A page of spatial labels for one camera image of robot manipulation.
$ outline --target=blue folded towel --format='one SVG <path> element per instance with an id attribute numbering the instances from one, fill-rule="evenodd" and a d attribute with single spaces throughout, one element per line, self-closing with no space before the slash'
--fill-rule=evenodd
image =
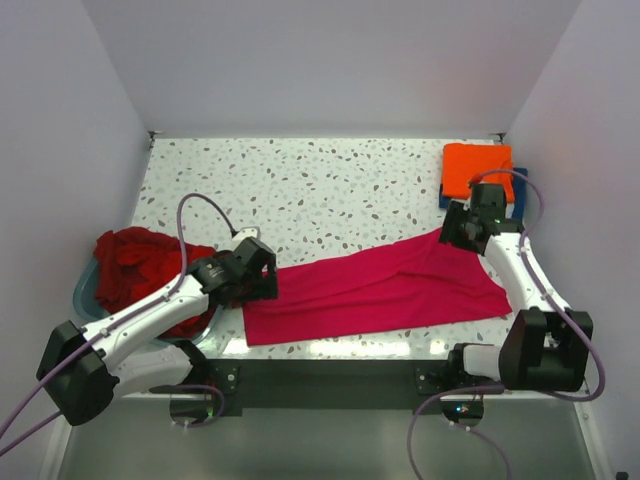
<path id="1" fill-rule="evenodd" d="M 514 168 L 514 170 L 526 177 L 529 176 L 529 170 L 527 170 L 526 168 L 516 167 Z M 527 182 L 525 182 L 520 177 L 513 177 L 512 185 L 515 202 L 513 204 L 513 213 L 511 214 L 511 218 L 522 221 L 524 217 L 524 207 L 527 204 Z M 450 201 L 450 197 L 445 197 L 444 195 L 442 195 L 442 184 L 440 184 L 440 192 L 438 193 L 438 206 L 440 208 L 447 208 Z"/>

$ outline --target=dark red towel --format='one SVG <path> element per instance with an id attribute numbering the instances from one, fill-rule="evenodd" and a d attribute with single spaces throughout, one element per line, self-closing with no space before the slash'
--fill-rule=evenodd
<path id="1" fill-rule="evenodd" d="M 479 320 L 511 311 L 478 255 L 440 230 L 278 270 L 279 298 L 245 305 L 247 343 L 311 340 Z"/>
<path id="2" fill-rule="evenodd" d="M 187 244 L 189 263 L 213 255 L 215 249 Z M 102 235 L 93 251 L 100 264 L 95 297 L 102 308 L 116 313 L 162 288 L 180 272 L 177 238 L 146 228 L 130 227 Z M 162 338 L 192 338 L 202 332 L 213 311 L 189 318 L 170 328 Z"/>

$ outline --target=orange cloth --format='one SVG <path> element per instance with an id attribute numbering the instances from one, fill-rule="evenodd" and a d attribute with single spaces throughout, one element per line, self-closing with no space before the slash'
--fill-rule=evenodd
<path id="1" fill-rule="evenodd" d="M 445 197 L 466 200 L 471 195 L 469 188 L 471 178 L 493 168 L 513 169 L 511 146 L 462 143 L 445 145 L 442 165 L 442 194 Z M 511 175 L 508 173 L 494 173 L 484 177 L 482 181 L 502 184 L 507 194 L 507 202 L 514 202 Z"/>

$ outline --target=blue basket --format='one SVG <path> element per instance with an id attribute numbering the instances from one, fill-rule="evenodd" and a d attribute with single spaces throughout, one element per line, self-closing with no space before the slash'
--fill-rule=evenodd
<path id="1" fill-rule="evenodd" d="M 100 265 L 98 261 L 92 257 L 89 261 L 89 264 L 84 269 L 84 272 L 82 272 L 80 280 L 78 281 L 78 284 L 73 291 L 73 309 L 80 316 L 80 318 L 82 318 L 86 322 L 96 322 L 109 316 L 109 312 L 107 312 L 100 306 L 95 297 L 99 282 Z M 222 315 L 222 311 L 222 308 L 218 308 L 213 314 L 213 317 L 211 317 L 211 321 L 209 322 L 209 325 L 207 325 L 207 328 L 205 328 L 203 332 L 199 333 L 195 337 L 187 338 L 186 340 L 190 340 L 192 343 L 197 344 L 203 338 L 205 338 L 209 334 L 209 331 L 213 327 L 214 323 L 216 323 Z M 165 345 L 167 343 L 173 343 L 178 340 L 185 339 L 155 339 L 152 340 L 151 343 L 157 345 Z"/>

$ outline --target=white speckled table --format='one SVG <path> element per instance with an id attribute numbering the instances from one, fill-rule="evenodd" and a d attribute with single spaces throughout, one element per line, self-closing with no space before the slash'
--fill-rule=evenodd
<path id="1" fill-rule="evenodd" d="M 337 257 L 441 226 L 442 148 L 403 139 L 158 139 L 133 223 L 175 235 L 175 209 L 195 191 L 213 198 L 236 228 L 259 226 L 286 267 Z M 229 232 L 209 205 L 186 206 L 186 239 L 214 245 Z M 494 272 L 485 265 L 492 278 Z M 228 310 L 198 347 L 226 358 L 439 359 L 459 342 L 502 344 L 511 315 L 387 333 L 248 348 L 241 310 Z"/>

